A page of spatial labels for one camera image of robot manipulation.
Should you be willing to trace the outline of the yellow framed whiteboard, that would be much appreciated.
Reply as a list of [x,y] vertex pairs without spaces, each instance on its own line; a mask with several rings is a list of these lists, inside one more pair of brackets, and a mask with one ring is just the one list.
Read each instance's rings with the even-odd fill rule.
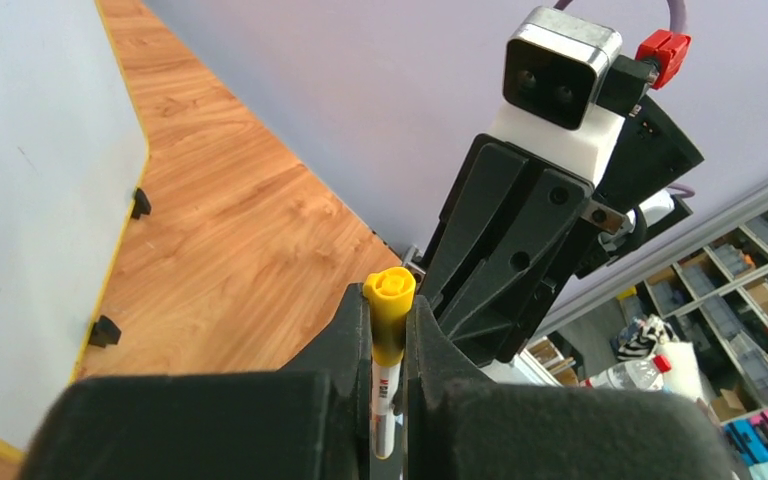
[[95,1],[0,1],[0,457],[73,381],[149,157]]

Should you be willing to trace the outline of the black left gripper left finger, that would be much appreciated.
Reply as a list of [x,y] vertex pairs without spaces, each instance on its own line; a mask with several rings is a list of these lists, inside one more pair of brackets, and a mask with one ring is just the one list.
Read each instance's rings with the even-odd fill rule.
[[23,479],[366,479],[369,308],[360,284],[275,371],[91,377],[49,410]]

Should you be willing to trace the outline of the yellow marker cap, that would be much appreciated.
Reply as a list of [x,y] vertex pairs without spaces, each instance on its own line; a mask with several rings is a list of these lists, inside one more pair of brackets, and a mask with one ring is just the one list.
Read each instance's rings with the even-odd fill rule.
[[402,361],[406,318],[411,311],[416,280],[404,267],[391,267],[370,274],[362,291],[370,310],[372,359],[381,367]]

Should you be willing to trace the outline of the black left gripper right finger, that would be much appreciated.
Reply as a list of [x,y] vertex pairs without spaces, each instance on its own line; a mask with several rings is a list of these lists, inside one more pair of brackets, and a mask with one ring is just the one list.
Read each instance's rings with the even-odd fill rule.
[[440,330],[406,324],[408,479],[729,479],[719,430],[672,393],[499,383]]

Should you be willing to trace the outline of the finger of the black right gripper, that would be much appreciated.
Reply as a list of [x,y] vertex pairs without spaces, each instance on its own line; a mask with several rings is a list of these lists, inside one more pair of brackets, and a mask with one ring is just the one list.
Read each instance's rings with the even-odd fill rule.
[[522,207],[489,257],[434,315],[444,335],[473,363],[509,361],[535,332],[540,306],[560,281],[549,267],[589,203],[589,185],[553,169],[523,172],[512,191]]
[[529,153],[508,142],[475,142],[458,172],[424,252],[421,287],[435,312],[444,312],[480,263],[489,259],[522,207]]

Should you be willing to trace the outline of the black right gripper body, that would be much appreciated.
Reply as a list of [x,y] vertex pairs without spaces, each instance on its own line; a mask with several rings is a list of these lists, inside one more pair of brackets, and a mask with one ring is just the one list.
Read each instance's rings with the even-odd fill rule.
[[[638,106],[636,115],[625,121],[594,194],[597,202],[618,213],[642,212],[646,200],[704,161],[699,149],[651,96],[642,97]],[[608,251],[604,243],[595,242],[579,262],[575,276],[583,279],[623,258],[691,214],[680,200],[677,209],[663,218],[647,219],[645,234],[631,248]]]

